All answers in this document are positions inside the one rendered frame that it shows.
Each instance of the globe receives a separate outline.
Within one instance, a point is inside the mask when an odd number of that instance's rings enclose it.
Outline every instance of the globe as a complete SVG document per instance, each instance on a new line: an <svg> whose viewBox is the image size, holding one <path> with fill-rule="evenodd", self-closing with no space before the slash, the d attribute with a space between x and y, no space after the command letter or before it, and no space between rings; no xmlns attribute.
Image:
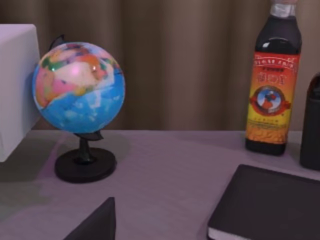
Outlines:
<svg viewBox="0 0 320 240"><path fill-rule="evenodd" d="M32 93L41 115L54 127L94 133L109 124L125 99L125 79L115 59L87 42L50 50L38 63Z"/></svg>

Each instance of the table surface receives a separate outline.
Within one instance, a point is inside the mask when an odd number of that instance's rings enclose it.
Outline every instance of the table surface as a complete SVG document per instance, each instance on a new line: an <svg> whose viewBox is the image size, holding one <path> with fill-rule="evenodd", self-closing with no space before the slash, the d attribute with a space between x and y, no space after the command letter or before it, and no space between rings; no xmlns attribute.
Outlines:
<svg viewBox="0 0 320 240"><path fill-rule="evenodd" d="M0 239L62 240L115 197L117 240L205 240L208 219L240 164L320 180L299 166L300 132L282 157L248 152L236 131L103 131L91 146L112 151L114 174L70 184L57 156L78 147L72 134L33 130L0 164Z"/></svg>

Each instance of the globe stand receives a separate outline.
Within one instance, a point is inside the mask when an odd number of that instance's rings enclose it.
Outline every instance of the globe stand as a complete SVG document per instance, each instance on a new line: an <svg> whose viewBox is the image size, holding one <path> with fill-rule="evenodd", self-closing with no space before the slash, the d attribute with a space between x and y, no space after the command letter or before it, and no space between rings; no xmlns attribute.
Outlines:
<svg viewBox="0 0 320 240"><path fill-rule="evenodd" d="M92 183L109 177L117 166L115 155L105 149L89 147L88 141L99 139L87 134L77 136L80 137L79 149L66 152L55 162L57 177L75 184Z"/></svg>

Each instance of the bottle neck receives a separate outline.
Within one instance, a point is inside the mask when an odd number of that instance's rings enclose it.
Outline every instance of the bottle neck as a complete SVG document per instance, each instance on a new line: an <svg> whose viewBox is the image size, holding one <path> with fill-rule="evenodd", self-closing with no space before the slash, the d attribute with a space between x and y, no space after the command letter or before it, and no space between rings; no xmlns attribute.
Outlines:
<svg viewBox="0 0 320 240"><path fill-rule="evenodd" d="M289 17L296 16L296 5L295 4L281 4L275 3L271 7L270 14L277 17L286 19Z"/></svg>

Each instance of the curtain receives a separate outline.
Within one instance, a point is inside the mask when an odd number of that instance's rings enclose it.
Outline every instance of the curtain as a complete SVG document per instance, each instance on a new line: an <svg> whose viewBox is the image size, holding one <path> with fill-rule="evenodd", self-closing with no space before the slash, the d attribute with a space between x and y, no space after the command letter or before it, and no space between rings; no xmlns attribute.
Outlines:
<svg viewBox="0 0 320 240"><path fill-rule="evenodd" d="M291 129L320 69L320 1L300 0L303 37ZM35 24L41 54L65 34L110 52L125 104L107 129L243 130L254 45L269 0L1 0L0 23ZM36 129L52 129L41 119Z"/></svg>

